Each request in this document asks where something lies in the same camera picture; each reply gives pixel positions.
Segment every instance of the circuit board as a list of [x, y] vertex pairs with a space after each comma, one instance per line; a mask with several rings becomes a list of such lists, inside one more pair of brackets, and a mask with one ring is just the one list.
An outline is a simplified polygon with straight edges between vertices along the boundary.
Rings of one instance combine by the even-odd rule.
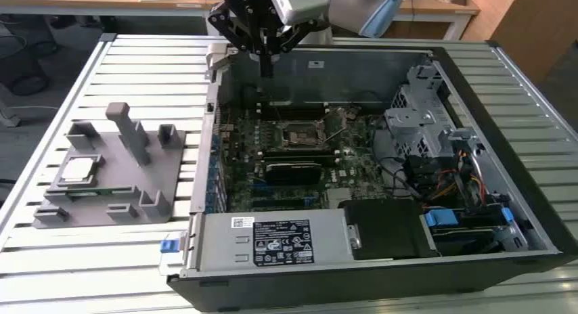
[[[226, 110], [221, 136], [229, 212], [336, 208], [336, 193], [352, 200], [388, 198], [382, 169], [368, 147], [376, 115], [357, 112], [346, 106], [326, 106], [320, 118], [309, 112], [310, 119], [290, 120], [284, 108], [272, 117], [262, 116], [260, 109]], [[268, 165], [268, 152], [284, 153], [278, 164], [286, 164], [294, 153], [304, 159], [304, 150], [321, 155], [312, 161], [324, 164], [320, 180], [305, 185], [270, 184], [266, 171], [277, 164]]]

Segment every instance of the slotted metal table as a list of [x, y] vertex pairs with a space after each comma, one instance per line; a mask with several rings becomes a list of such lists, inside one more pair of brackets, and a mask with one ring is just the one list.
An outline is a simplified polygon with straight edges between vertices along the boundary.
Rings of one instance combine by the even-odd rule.
[[[0, 210], [0, 313], [197, 313], [159, 273], [159, 241], [187, 228], [209, 90], [206, 52], [219, 37], [103, 36]], [[486, 43], [337, 39], [338, 45], [442, 45], [578, 236], [578, 136], [500, 48]], [[77, 120], [117, 131], [110, 102], [127, 102], [146, 130], [187, 132], [174, 219], [165, 224], [38, 230], [43, 192], [70, 146]], [[456, 101], [453, 105], [468, 123]], [[578, 263], [528, 274], [484, 292], [352, 302], [268, 313], [576, 313]]]

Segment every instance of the power supply label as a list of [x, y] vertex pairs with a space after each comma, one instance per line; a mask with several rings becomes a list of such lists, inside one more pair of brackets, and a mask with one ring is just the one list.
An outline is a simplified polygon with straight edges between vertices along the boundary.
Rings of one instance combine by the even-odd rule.
[[316, 263], [309, 220], [253, 224], [253, 262], [258, 267]]

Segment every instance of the blue latch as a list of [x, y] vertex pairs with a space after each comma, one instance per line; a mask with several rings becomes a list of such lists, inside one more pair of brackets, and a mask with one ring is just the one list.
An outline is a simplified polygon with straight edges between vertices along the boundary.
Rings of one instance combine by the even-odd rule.
[[514, 221], [514, 214], [510, 208], [502, 208], [502, 215], [509, 223]]
[[179, 253], [179, 238], [161, 241], [161, 253]]
[[458, 225], [458, 218], [452, 209], [432, 209], [426, 214], [428, 226]]

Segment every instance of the motherboard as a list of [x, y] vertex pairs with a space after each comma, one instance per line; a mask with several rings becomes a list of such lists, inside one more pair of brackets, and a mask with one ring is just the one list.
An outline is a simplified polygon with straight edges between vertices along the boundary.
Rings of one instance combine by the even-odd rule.
[[354, 105], [222, 108], [227, 211], [338, 208], [389, 198], [370, 144], [380, 114]]

